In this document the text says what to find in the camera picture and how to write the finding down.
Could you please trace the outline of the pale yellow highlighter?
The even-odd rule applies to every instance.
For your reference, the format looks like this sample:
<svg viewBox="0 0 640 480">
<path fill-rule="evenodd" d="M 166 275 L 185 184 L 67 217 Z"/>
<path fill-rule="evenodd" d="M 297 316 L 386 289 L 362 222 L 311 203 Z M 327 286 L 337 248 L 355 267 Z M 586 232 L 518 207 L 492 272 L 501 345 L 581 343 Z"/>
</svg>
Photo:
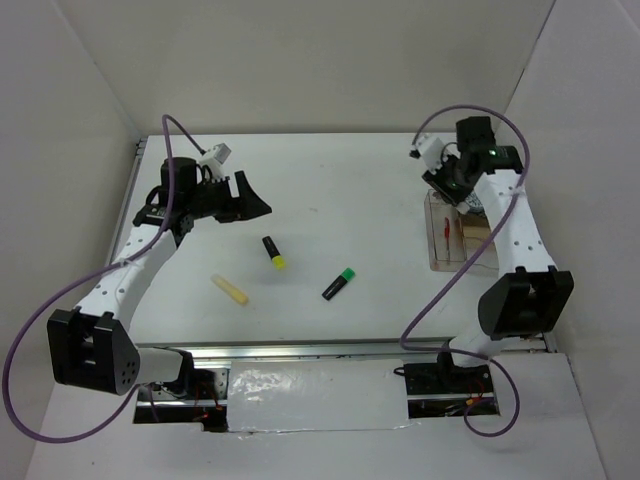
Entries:
<svg viewBox="0 0 640 480">
<path fill-rule="evenodd" d="M 244 306 L 249 303 L 248 295 L 224 277 L 214 274 L 211 276 L 211 281 L 218 289 L 224 292 L 237 304 Z"/>
</svg>

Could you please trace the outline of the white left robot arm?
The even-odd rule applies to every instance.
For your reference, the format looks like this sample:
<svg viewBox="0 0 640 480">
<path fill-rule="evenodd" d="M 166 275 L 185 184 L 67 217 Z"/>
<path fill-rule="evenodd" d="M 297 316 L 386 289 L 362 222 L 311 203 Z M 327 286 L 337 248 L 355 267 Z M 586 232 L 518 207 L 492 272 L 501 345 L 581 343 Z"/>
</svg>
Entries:
<svg viewBox="0 0 640 480">
<path fill-rule="evenodd" d="M 176 399 L 196 390 L 190 353 L 139 348 L 128 331 L 134 313 L 156 274 L 201 218 L 247 221 L 271 213 L 242 171 L 230 177 L 200 179 L 188 157 L 165 160 L 161 182 L 147 196 L 116 258 L 113 270 L 71 310 L 55 310 L 47 322 L 57 383 L 123 395 L 136 384 L 161 383 Z M 233 193 L 230 182 L 238 191 Z"/>
</svg>

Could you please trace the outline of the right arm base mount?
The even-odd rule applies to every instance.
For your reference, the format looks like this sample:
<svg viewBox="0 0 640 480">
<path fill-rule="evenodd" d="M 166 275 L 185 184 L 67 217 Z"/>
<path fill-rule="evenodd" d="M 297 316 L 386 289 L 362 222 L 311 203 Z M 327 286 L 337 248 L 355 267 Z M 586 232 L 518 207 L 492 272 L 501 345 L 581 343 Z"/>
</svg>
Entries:
<svg viewBox="0 0 640 480">
<path fill-rule="evenodd" d="M 497 415 L 489 367 L 462 368 L 448 353 L 427 363 L 404 363 L 393 370 L 404 379 L 410 419 Z"/>
</svg>

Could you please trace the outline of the red gel pen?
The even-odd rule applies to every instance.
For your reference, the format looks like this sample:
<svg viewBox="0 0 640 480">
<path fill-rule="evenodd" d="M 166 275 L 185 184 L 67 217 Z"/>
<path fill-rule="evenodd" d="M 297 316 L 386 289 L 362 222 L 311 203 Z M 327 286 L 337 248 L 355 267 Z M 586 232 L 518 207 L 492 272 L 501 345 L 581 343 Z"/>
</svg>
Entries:
<svg viewBox="0 0 640 480">
<path fill-rule="evenodd" d="M 450 247 L 450 237 L 451 237 L 451 224 L 450 219 L 448 217 L 444 218 L 444 239 L 445 239 L 445 252 L 446 252 L 446 261 L 451 261 L 451 247 Z"/>
</svg>

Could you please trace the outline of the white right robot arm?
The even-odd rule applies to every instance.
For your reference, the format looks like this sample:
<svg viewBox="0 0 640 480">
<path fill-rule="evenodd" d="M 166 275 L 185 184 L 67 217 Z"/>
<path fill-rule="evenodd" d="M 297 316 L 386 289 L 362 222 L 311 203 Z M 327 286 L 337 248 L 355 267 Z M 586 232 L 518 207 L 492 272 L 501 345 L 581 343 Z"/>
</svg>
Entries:
<svg viewBox="0 0 640 480">
<path fill-rule="evenodd" d="M 437 357 L 436 379 L 448 392 L 460 391 L 505 348 L 552 331 L 574 289 L 572 274 L 557 267 L 540 237 L 518 149 L 497 144 L 487 116 L 458 121 L 455 146 L 455 154 L 445 155 L 440 139 L 421 135 L 410 154 L 424 161 L 425 182 L 447 204 L 460 209 L 470 195 L 478 198 L 498 279 L 479 299 L 476 325 Z"/>
</svg>

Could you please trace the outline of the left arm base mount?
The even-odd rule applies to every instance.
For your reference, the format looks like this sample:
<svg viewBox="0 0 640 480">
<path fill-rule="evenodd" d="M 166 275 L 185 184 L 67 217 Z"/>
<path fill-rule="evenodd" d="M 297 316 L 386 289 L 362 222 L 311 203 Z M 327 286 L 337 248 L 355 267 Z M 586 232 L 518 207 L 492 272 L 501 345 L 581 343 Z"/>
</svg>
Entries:
<svg viewBox="0 0 640 480">
<path fill-rule="evenodd" d="M 172 382 L 142 387 L 135 404 L 137 425 L 193 424 L 205 432 L 228 431 L 230 368 L 198 366 L 190 353 Z"/>
</svg>

